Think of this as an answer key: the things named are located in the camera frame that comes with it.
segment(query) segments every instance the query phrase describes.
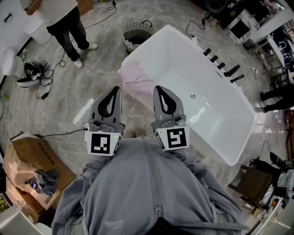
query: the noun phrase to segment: black liquid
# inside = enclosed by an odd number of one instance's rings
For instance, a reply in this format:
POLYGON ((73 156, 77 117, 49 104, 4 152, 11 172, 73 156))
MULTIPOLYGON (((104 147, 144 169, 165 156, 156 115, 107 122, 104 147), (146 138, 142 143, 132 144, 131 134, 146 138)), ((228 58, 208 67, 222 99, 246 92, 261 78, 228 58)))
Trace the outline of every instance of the black liquid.
POLYGON ((152 35, 142 29, 135 29, 128 31, 124 34, 125 39, 127 39, 132 44, 142 44, 152 35))

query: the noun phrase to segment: freestanding bathtub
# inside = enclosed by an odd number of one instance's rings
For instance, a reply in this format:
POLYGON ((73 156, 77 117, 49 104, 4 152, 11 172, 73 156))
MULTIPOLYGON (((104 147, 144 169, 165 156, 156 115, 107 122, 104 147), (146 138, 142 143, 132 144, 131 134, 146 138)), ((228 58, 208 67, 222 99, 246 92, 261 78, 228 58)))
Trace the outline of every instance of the freestanding bathtub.
MULTIPOLYGON (((231 84, 231 78, 226 78, 225 71, 210 58, 197 43, 167 25, 130 54, 122 66, 139 61, 156 85, 174 92, 184 106, 190 144, 206 157, 232 166, 248 141, 255 111, 241 89, 231 84)), ((153 111, 152 94, 136 98, 153 111)))

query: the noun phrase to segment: black shoe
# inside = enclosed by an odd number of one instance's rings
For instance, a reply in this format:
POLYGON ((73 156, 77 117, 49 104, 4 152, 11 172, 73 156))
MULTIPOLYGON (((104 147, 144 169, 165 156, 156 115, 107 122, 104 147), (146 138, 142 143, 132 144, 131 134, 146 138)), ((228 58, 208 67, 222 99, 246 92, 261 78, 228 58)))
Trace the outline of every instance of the black shoe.
POLYGON ((261 101, 264 101, 264 99, 263 99, 263 95, 264 95, 264 93, 261 92, 261 93, 260 93, 260 96, 259 96, 259 99, 260 99, 261 101))
POLYGON ((262 111, 263 113, 267 113, 267 111, 266 111, 266 107, 261 107, 261 111, 262 111))

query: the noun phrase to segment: hoodie sleeve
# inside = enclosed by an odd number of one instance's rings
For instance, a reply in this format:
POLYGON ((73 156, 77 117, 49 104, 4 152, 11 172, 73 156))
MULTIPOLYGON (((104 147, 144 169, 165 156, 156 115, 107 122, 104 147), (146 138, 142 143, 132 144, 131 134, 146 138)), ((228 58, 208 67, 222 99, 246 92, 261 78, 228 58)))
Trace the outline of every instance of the hoodie sleeve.
POLYGON ((63 192, 59 201, 51 228, 53 235, 63 235, 67 233, 71 223, 82 212, 80 204, 86 195, 92 182, 98 176, 102 168, 113 157, 90 156, 86 166, 83 168, 82 176, 73 181, 63 192))
POLYGON ((189 154, 186 150, 176 150, 171 151, 171 153, 179 158, 200 182, 203 181, 202 184, 207 188, 209 200, 216 208, 231 215, 235 223, 243 223, 242 212, 237 203, 198 156, 189 154))

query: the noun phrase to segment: trash bin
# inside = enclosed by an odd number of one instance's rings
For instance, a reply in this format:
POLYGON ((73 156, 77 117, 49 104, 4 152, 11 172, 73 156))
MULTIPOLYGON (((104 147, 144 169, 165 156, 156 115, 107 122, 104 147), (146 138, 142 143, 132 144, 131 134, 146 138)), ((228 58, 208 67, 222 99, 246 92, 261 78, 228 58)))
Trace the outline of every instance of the trash bin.
POLYGON ((40 44, 45 44, 52 36, 36 14, 32 16, 32 19, 25 25, 23 30, 40 44))
POLYGON ((151 21, 143 22, 134 21, 128 22, 121 27, 121 33, 124 38, 124 45, 128 54, 137 49, 143 42, 156 33, 151 21))

